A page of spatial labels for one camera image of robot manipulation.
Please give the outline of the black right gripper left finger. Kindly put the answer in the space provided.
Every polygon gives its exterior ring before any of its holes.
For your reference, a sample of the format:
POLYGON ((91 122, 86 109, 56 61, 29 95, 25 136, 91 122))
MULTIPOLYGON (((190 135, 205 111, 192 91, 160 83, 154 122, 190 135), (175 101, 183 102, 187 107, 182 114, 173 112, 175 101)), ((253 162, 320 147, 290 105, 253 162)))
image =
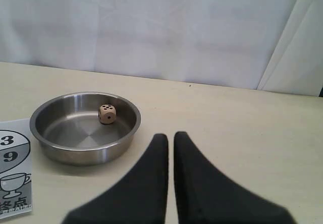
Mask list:
POLYGON ((165 223, 169 144, 155 134, 146 151, 110 189, 71 210, 63 223, 165 223))

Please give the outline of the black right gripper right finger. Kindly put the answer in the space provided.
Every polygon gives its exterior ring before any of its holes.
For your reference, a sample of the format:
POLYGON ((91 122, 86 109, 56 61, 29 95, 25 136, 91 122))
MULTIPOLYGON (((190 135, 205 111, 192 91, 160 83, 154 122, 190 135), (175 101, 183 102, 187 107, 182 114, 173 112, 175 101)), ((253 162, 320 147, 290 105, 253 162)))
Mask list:
POLYGON ((289 211, 240 186, 216 168, 186 132, 174 135, 179 223, 295 223, 289 211))

